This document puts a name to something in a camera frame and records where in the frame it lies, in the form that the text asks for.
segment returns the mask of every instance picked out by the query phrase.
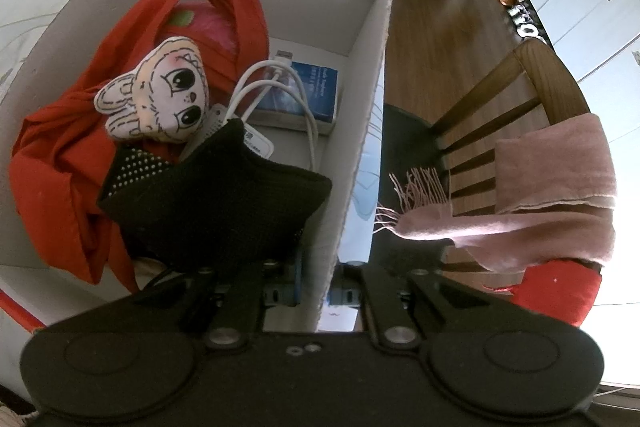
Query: white cardboard box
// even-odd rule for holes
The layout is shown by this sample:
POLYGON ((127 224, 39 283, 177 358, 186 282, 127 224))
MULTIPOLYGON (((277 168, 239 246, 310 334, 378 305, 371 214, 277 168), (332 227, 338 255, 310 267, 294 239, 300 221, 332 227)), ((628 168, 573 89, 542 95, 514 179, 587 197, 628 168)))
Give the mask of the white cardboard box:
MULTIPOLYGON (((24 231, 8 183, 12 144, 22 119, 56 100, 89 64, 100 40, 137 0, 70 0, 46 28, 0 100, 0 288, 44 324, 126 294, 105 270, 97 286, 44 267, 24 231)), ((294 60, 340 71, 338 117, 321 137, 319 171, 334 187, 303 234, 303 304, 274 310, 270 329, 314 330, 337 261, 346 214, 381 74, 392 0, 260 0, 272 47, 294 60)), ((308 166, 306 135, 261 128, 272 160, 308 166)))

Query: chair backrest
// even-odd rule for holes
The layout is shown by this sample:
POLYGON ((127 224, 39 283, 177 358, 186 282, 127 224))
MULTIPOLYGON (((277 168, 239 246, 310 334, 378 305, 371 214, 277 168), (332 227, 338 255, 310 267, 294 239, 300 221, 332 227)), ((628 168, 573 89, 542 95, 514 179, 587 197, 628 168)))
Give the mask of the chair backrest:
MULTIPOLYGON (((488 137, 540 105, 544 108, 550 125, 590 112, 580 87, 560 58, 540 40, 529 38, 525 39, 491 73, 449 109, 433 125, 431 131, 438 136, 449 132, 514 83, 522 73, 529 77, 536 91, 535 97, 455 140, 443 149, 445 154, 458 151, 488 137)), ((454 175, 467 172, 491 164, 494 160, 495 150, 491 149, 453 166, 450 168, 450 173, 454 175)), ((488 178, 464 187, 457 187, 451 193, 451 198, 473 196, 494 188, 495 178, 488 178)), ((494 210, 495 205, 485 206, 460 215, 493 214, 494 210)))

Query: red stripe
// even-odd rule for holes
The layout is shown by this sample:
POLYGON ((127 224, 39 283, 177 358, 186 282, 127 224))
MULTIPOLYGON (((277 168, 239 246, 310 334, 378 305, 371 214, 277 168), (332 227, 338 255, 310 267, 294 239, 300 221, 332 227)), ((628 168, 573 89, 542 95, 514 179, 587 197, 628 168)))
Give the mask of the red stripe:
POLYGON ((45 327, 43 322, 31 315, 30 312, 25 310, 2 290, 0 290, 0 310, 5 311, 7 315, 30 333, 45 327))

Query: plush toy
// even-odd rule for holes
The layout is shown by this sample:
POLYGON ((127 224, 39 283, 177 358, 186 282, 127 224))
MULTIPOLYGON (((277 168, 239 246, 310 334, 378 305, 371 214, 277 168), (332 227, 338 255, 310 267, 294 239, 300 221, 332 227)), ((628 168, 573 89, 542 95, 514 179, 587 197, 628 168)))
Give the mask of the plush toy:
POLYGON ((197 45, 185 37, 163 41, 133 71, 106 84, 94 105, 108 115, 105 127, 114 140, 187 141, 209 109, 197 45))

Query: chair slat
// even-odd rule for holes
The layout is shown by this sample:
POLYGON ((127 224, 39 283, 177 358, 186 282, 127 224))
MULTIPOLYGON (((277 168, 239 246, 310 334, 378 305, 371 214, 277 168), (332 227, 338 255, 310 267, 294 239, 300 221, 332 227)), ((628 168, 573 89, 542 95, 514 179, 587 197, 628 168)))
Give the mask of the chair slat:
POLYGON ((451 175, 461 174, 462 172, 472 171, 478 167, 489 165, 489 163, 495 160, 495 149, 483 152, 478 156, 474 156, 470 160, 462 162, 449 170, 451 175))
POLYGON ((452 129, 512 84, 522 71, 520 61, 513 52, 510 53, 491 73, 449 109, 431 127, 431 132, 442 135, 452 129))
POLYGON ((489 178, 488 180, 483 180, 481 182, 474 183, 473 185, 469 185, 468 187, 460 188, 460 190, 456 190, 451 194, 451 199, 455 200, 466 196, 475 196, 476 194, 482 194, 483 192, 494 190, 494 188, 495 178, 489 178))
POLYGON ((491 214, 495 214, 495 205, 491 204, 490 206, 483 206, 482 208, 476 208, 475 210, 468 210, 467 212, 462 212, 461 214, 456 214, 458 216, 489 216, 491 214))
POLYGON ((487 136, 492 135, 494 132, 502 129, 503 127, 508 126, 510 123, 515 122, 518 118, 525 116, 527 113, 533 111, 539 105, 540 100, 538 98, 527 100, 527 102, 521 103, 518 107, 510 109, 497 118, 494 118, 492 121, 489 121, 484 125, 481 125, 477 129, 474 129, 466 136, 463 136, 459 140, 453 142, 442 152, 444 154, 448 154, 450 152, 462 149, 463 147, 481 140, 482 138, 486 138, 487 136))

